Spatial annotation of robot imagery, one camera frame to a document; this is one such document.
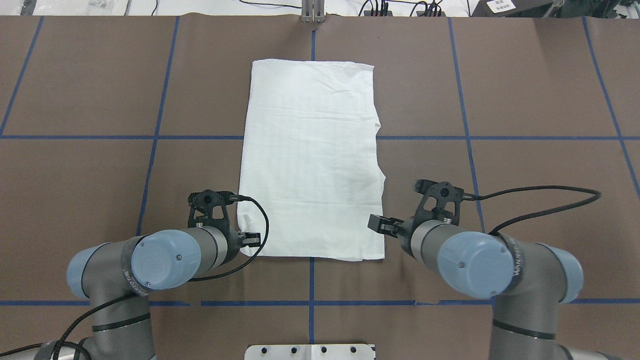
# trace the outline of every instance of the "blue tape line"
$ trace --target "blue tape line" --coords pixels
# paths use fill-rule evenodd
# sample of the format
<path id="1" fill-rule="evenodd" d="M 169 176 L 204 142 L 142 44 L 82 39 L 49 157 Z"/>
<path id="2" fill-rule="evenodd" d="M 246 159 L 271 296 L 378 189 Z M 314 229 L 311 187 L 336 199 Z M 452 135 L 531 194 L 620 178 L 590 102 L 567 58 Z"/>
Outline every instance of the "blue tape line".
<path id="1" fill-rule="evenodd" d="M 437 303 L 419 302 L 416 300 L 314 300 L 315 306 L 487 306 L 494 300 L 441 300 Z M 206 307 L 261 307 L 261 306 L 304 306 L 307 300 L 254 300 L 254 301 L 201 301 Z M 640 299 L 575 299 L 570 304 L 640 304 Z M 183 301 L 151 301 L 151 306 L 191 306 Z M 0 306 L 89 306 L 83 300 L 0 300 Z"/>
<path id="2" fill-rule="evenodd" d="M 471 140 L 617 140 L 617 136 L 470 136 Z"/>
<path id="3" fill-rule="evenodd" d="M 151 140 L 153 135 L 3 135 L 17 140 Z"/>
<path id="4" fill-rule="evenodd" d="M 575 299 L 569 304 L 640 304 L 640 299 Z"/>
<path id="5" fill-rule="evenodd" d="M 160 140 L 244 140 L 243 135 L 159 135 Z"/>
<path id="6" fill-rule="evenodd" d="M 154 135 L 0 135 L 0 139 L 16 140 L 153 140 Z M 471 140 L 619 140 L 618 136 L 478 136 Z M 622 136 L 622 140 L 636 141 L 640 136 Z M 466 140 L 457 135 L 379 135 L 377 140 Z M 243 135 L 158 135 L 158 140 L 244 140 Z"/>
<path id="7" fill-rule="evenodd" d="M 36 32 L 33 34 L 33 39 L 31 40 L 29 51 L 27 51 L 27 56 L 24 58 L 24 63 L 22 63 L 22 68 L 20 69 L 18 80 L 15 82 L 15 87 L 13 88 L 13 93 L 11 94 L 9 105 L 7 105 L 6 107 L 6 112 L 4 113 L 2 125 L 0 125 L 0 135 L 4 133 L 4 128 L 6 127 L 6 123 L 9 121 L 9 115 L 11 114 L 11 108 L 13 107 L 13 102 L 15 101 L 15 97 L 18 95 L 18 89 L 20 88 L 22 77 L 24 76 L 24 72 L 27 70 L 27 64 L 29 63 L 29 59 L 31 59 L 31 53 L 33 52 L 33 48 L 36 45 L 36 40 L 38 39 L 38 34 L 40 34 L 40 28 L 42 27 L 43 21 L 44 21 L 44 16 L 41 16 L 40 20 L 38 21 L 38 26 L 36 27 Z"/>
<path id="8" fill-rule="evenodd" d="M 377 140 L 466 140 L 466 136 L 399 136 L 399 135 L 379 135 Z"/>
<path id="9" fill-rule="evenodd" d="M 316 60 L 316 30 L 311 31 L 311 61 Z M 309 258 L 309 343 L 316 341 L 315 335 L 315 299 L 316 299 L 316 259 Z"/>
<path id="10" fill-rule="evenodd" d="M 471 180 L 474 183 L 474 193 L 476 195 L 480 195 L 478 190 L 478 180 L 476 176 L 476 164 L 474 162 L 473 149 L 471 148 L 471 136 L 469 132 L 469 124 L 467 122 L 467 107 L 465 106 L 465 97 L 462 93 L 462 80 L 460 78 L 460 67 L 458 66 L 458 54 L 456 52 L 456 40 L 453 35 L 453 22 L 451 18 L 448 17 L 449 21 L 449 38 L 451 38 L 451 51 L 453 53 L 453 65 L 456 69 L 456 81 L 458 82 L 458 97 L 460 98 L 460 110 L 462 111 L 462 123 L 465 126 L 465 138 L 467 141 L 467 152 L 469 156 L 469 165 L 471 166 Z M 484 233 L 484 216 L 482 214 L 482 205 L 480 201 L 476 201 L 476 209 L 478 212 L 478 216 L 480 218 L 480 226 L 482 228 L 482 232 Z"/>
<path id="11" fill-rule="evenodd" d="M 316 259 L 309 258 L 309 343 L 313 344 L 316 340 L 314 320 L 316 312 L 314 306 L 316 304 Z"/>
<path id="12" fill-rule="evenodd" d="M 149 306 L 191 306 L 191 304 L 183 301 L 150 301 Z"/>
<path id="13" fill-rule="evenodd" d="M 311 31 L 311 61 L 316 60 L 316 30 Z"/>
<path id="14" fill-rule="evenodd" d="M 609 108 L 609 113 L 611 114 L 611 120 L 613 121 L 613 126 L 616 128 L 616 134 L 618 134 L 620 147 L 622 148 L 622 152 L 625 155 L 625 161 L 627 162 L 627 167 L 629 169 L 629 173 L 631 174 L 631 181 L 633 181 L 633 184 L 636 188 L 636 195 L 638 196 L 638 199 L 640 199 L 640 185 L 638 184 L 634 167 L 631 164 L 631 159 L 629 158 L 629 153 L 627 152 L 627 146 L 625 145 L 625 142 L 622 139 L 622 132 L 620 131 L 620 125 L 618 124 L 618 119 L 616 118 L 616 114 L 613 111 L 613 105 L 611 105 L 611 100 L 609 98 L 609 93 L 607 92 L 607 87 L 604 85 L 604 79 L 602 78 L 602 73 L 600 72 L 600 66 L 598 66 L 598 59 L 596 59 L 596 54 L 593 51 L 593 44 L 591 43 L 591 35 L 589 34 L 589 26 L 587 26 L 587 18 L 585 18 L 584 16 L 582 17 L 582 26 L 584 26 L 584 34 L 587 37 L 587 45 L 589 46 L 589 52 L 591 53 L 593 66 L 596 69 L 596 74 L 598 75 L 600 87 L 602 87 L 602 93 L 604 94 L 604 99 L 607 102 L 607 107 Z"/>
<path id="15" fill-rule="evenodd" d="M 160 134 L 160 125 L 162 124 L 162 115 L 164 113 L 164 100 L 166 99 L 166 90 L 169 87 L 169 76 L 171 75 L 171 64 L 173 61 L 173 51 L 175 50 L 175 39 L 178 35 L 178 25 L 180 24 L 180 17 L 175 17 L 175 25 L 173 27 L 173 38 L 171 40 L 171 49 L 169 50 L 169 60 L 166 64 L 166 73 L 164 75 L 164 85 L 162 88 L 162 96 L 160 97 L 160 108 L 158 109 L 158 118 L 156 121 L 156 131 L 154 133 L 154 143 L 151 146 L 151 156 L 149 157 L 149 166 L 147 168 L 147 177 L 145 178 L 145 189 L 142 193 L 142 203 L 140 204 L 140 215 L 138 217 L 138 227 L 136 229 L 136 236 L 142 233 L 142 219 L 145 216 L 145 209 L 147 207 L 147 195 L 149 193 L 149 181 L 151 180 L 151 170 L 154 167 L 154 160 L 156 157 L 156 148 L 158 144 L 158 137 Z"/>
<path id="16" fill-rule="evenodd" d="M 307 300 L 201 301 L 200 306 L 308 306 Z"/>
<path id="17" fill-rule="evenodd" d="M 0 300 L 0 306 L 89 306 L 85 300 Z"/>
<path id="18" fill-rule="evenodd" d="M 182 301 L 150 301 L 151 306 L 191 306 Z M 0 306 L 89 306 L 85 300 L 0 300 Z"/>

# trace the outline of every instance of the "white cloth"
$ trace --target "white cloth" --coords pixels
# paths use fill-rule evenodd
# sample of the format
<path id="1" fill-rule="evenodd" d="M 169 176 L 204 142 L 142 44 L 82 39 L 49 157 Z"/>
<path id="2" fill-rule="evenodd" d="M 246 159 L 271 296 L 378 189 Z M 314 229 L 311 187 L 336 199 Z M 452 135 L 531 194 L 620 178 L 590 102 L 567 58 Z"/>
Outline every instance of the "white cloth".
<path id="1" fill-rule="evenodd" d="M 269 216 L 260 255 L 347 261 L 385 257 L 367 228 L 382 214 L 373 66 L 333 61 L 253 63 L 239 193 Z M 243 231 L 264 235 L 250 202 L 237 207 Z M 244 248 L 250 255 L 256 248 Z"/>

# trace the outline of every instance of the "blue joint cap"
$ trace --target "blue joint cap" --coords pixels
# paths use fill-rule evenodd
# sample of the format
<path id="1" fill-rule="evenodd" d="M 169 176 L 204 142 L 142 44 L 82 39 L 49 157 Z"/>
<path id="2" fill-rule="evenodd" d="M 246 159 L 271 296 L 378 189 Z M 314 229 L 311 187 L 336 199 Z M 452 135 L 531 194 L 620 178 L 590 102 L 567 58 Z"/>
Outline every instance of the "blue joint cap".
<path id="1" fill-rule="evenodd" d="M 513 276 L 513 257 L 493 236 L 475 231 L 455 234 L 438 252 L 438 270 L 455 290 L 478 299 L 502 293 Z"/>
<path id="2" fill-rule="evenodd" d="M 71 261 L 69 261 L 69 266 L 67 267 L 67 285 L 71 288 L 71 292 L 80 299 L 89 298 L 84 293 L 84 290 L 82 290 L 82 275 L 84 273 L 84 268 L 89 262 L 89 259 L 91 259 L 93 253 L 107 244 L 110 243 L 103 243 L 89 249 L 84 249 L 81 252 L 78 252 Z"/>
<path id="3" fill-rule="evenodd" d="M 144 237 L 133 250 L 131 270 L 140 284 L 164 290 L 192 278 L 202 254 L 198 242 L 180 230 L 162 230 Z"/>
<path id="4" fill-rule="evenodd" d="M 551 247 L 543 243 L 537 244 L 551 250 L 558 261 L 560 261 L 560 265 L 562 265 L 562 269 L 564 270 L 564 276 L 566 277 L 566 293 L 560 302 L 566 304 L 567 302 L 574 301 L 575 298 L 578 297 L 578 294 L 584 285 L 584 273 L 582 272 L 580 261 L 566 250 Z"/>

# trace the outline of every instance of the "electrical cable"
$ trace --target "electrical cable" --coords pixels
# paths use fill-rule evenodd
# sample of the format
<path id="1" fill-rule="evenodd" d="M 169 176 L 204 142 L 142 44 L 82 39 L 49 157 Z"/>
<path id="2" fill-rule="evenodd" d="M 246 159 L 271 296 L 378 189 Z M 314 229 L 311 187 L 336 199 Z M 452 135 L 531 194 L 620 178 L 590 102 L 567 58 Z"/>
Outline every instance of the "electrical cable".
<path id="1" fill-rule="evenodd" d="M 39 348 L 43 345 L 44 343 L 38 343 L 38 344 L 31 344 L 31 345 L 27 345 L 25 347 L 20 347 L 20 348 L 16 348 L 13 350 L 9 350 L 7 352 L 3 352 L 0 353 L 0 357 L 3 356 L 9 356 L 9 355 L 13 355 L 13 354 L 17 354 L 19 352 L 23 352 L 23 351 L 27 351 L 27 350 L 31 350 L 33 348 Z M 87 349 L 85 349 L 85 347 L 82 347 L 76 343 L 72 343 L 71 341 L 65 341 L 63 343 L 64 347 L 70 347 L 76 351 L 80 351 L 80 354 L 82 354 L 85 358 L 85 360 L 92 360 L 91 359 L 91 354 L 89 354 L 89 351 L 87 351 Z"/>
<path id="2" fill-rule="evenodd" d="M 242 265 L 236 267 L 233 270 L 229 270 L 228 272 L 223 272 L 222 274 L 216 274 L 216 275 L 205 276 L 205 277 L 195 277 L 193 279 L 190 279 L 189 282 L 219 279 L 221 277 L 229 276 L 235 272 L 238 272 L 242 270 L 245 266 L 249 265 L 258 256 L 258 254 L 260 254 L 260 251 L 262 251 L 262 249 L 264 248 L 264 245 L 267 244 L 267 237 L 269 236 L 269 217 L 267 217 L 267 213 L 264 211 L 262 206 L 254 198 L 249 196 L 241 196 L 241 200 L 251 201 L 254 205 L 258 207 L 258 209 L 262 213 L 262 216 L 264 216 L 264 223 L 265 223 L 264 239 L 262 240 L 260 247 L 258 248 L 258 250 L 256 250 L 255 254 L 253 254 L 247 261 L 245 261 Z"/>
<path id="3" fill-rule="evenodd" d="M 365 2 L 362 3 L 362 7 L 360 8 L 358 16 L 362 16 L 362 11 L 364 10 L 364 7 L 367 6 L 367 3 L 371 4 L 371 12 L 373 13 L 373 3 L 371 2 L 371 0 L 365 0 Z"/>
<path id="4" fill-rule="evenodd" d="M 105 302 L 102 305 L 98 305 L 96 307 L 94 307 L 93 309 L 87 311 L 86 313 L 80 315 L 74 322 L 71 323 L 71 325 L 69 325 L 69 327 L 67 328 L 67 330 L 65 331 L 64 334 L 62 334 L 62 336 L 60 336 L 60 340 L 58 340 L 56 342 L 56 346 L 53 348 L 53 355 L 52 355 L 52 360 L 58 360 L 59 356 L 60 356 L 60 349 L 62 349 L 62 346 L 64 346 L 64 343 L 66 342 L 67 338 L 69 337 L 69 335 L 71 334 L 71 332 L 76 328 L 76 326 L 78 326 L 78 324 L 80 322 L 82 322 L 84 319 L 88 318 L 89 316 L 97 313 L 98 311 L 104 309 L 105 307 L 109 307 L 113 304 L 116 304 L 117 302 L 123 301 L 123 300 L 127 300 L 127 299 L 131 299 L 133 297 L 136 297 L 137 294 L 135 293 L 129 293 L 126 295 L 122 295 L 121 297 L 117 297 L 113 300 L 109 300 L 107 302 Z"/>
<path id="5" fill-rule="evenodd" d="M 23 351 L 27 351 L 27 350 L 31 350 L 32 348 L 39 348 L 42 346 L 42 343 L 39 344 L 31 344 L 31 345 L 27 345 L 25 347 L 19 347 L 19 348 L 15 348 L 13 350 L 9 350 L 6 352 L 0 352 L 0 357 L 3 356 L 9 356 L 9 355 L 13 355 L 13 354 L 17 354 L 19 352 L 23 352 Z"/>
<path id="6" fill-rule="evenodd" d="M 403 4 L 411 4 L 415 5 L 415 1 L 404 1 L 404 0 L 386 0 L 389 3 L 403 3 Z"/>
<path id="7" fill-rule="evenodd" d="M 414 3 L 413 9 L 411 9 L 411 13 L 409 14 L 409 17 L 413 16 L 413 13 L 415 12 L 415 8 L 417 8 L 418 5 L 420 4 L 424 5 L 424 12 L 427 12 L 427 8 L 429 7 L 429 4 L 427 4 L 426 1 L 418 1 L 417 3 Z"/>
<path id="8" fill-rule="evenodd" d="M 243 4 L 249 4 L 249 5 L 266 5 L 266 6 L 281 6 L 284 8 L 294 8 L 294 9 L 302 9 L 302 6 L 295 6 L 295 5 L 286 5 L 286 4 L 271 4 L 271 3 L 254 3 L 251 1 L 247 1 L 247 0 L 238 0 Z"/>
<path id="9" fill-rule="evenodd" d="M 431 3 L 429 3 L 429 7 L 425 10 L 424 13 L 422 13 L 422 15 L 419 16 L 426 16 L 426 17 L 434 17 L 438 15 L 438 4 L 440 3 L 436 3 L 435 0 L 432 1 Z"/>
<path id="10" fill-rule="evenodd" d="M 545 215 L 555 214 L 555 213 L 559 213 L 561 211 L 566 211 L 566 210 L 570 210 L 570 209 L 579 208 L 580 206 L 584 206 L 586 204 L 590 204 L 590 203 L 598 200 L 602 196 L 602 193 L 600 193 L 599 191 L 596 191 L 596 190 L 592 190 L 592 189 L 576 188 L 574 186 L 541 185 L 541 186 L 526 186 L 526 187 L 523 187 L 523 188 L 513 188 L 513 189 L 503 190 L 501 192 L 491 193 L 489 195 L 472 195 L 472 194 L 468 194 L 469 197 L 468 197 L 468 199 L 465 199 L 465 200 L 482 201 L 482 200 L 486 200 L 486 199 L 491 199 L 492 197 L 504 195 L 506 193 L 528 192 L 528 191 L 531 191 L 531 190 L 548 190 L 548 189 L 568 190 L 568 191 L 572 191 L 572 192 L 590 193 L 593 196 L 591 196 L 591 197 L 589 197 L 587 199 L 578 201 L 578 202 L 571 203 L 571 204 L 558 206 L 556 208 L 551 208 L 551 209 L 547 209 L 547 210 L 543 210 L 543 211 L 537 211 L 535 213 L 530 213 L 530 214 L 526 214 L 526 215 L 522 215 L 522 216 L 519 216 L 519 217 L 512 218 L 511 220 L 507 220 L 507 221 L 501 223 L 500 225 L 494 227 L 493 230 L 491 230 L 488 234 L 497 236 L 498 235 L 498 231 L 500 231 L 501 229 L 503 229 L 503 228 L 505 228 L 505 227 L 507 227 L 509 225 L 515 224 L 517 222 L 521 222 L 523 220 L 528 220 L 528 219 L 531 219 L 531 218 L 543 217 Z"/>

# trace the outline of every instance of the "brown table surface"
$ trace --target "brown table surface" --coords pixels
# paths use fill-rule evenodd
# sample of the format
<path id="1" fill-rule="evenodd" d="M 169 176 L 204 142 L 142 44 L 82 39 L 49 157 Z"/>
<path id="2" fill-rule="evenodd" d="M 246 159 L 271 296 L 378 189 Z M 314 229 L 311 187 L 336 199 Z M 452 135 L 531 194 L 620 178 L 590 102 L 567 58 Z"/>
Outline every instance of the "brown table surface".
<path id="1" fill-rule="evenodd" d="M 189 193 L 237 190 L 252 61 L 282 58 L 375 65 L 388 216 L 412 214 L 420 178 L 482 194 L 537 184 L 602 191 L 594 204 L 507 233 L 582 263 L 584 289 L 561 306 L 560 343 L 639 359 L 640 42 L 627 41 L 640 38 L 638 25 L 0 17 L 0 350 L 53 340 L 86 311 L 65 283 L 76 252 L 183 228 Z M 466 203 L 461 225 L 487 231 L 581 197 Z M 455 292 L 387 240 L 383 261 L 260 258 L 153 294 L 159 358 L 356 341 L 376 344 L 380 359 L 486 358 L 491 301 Z"/>

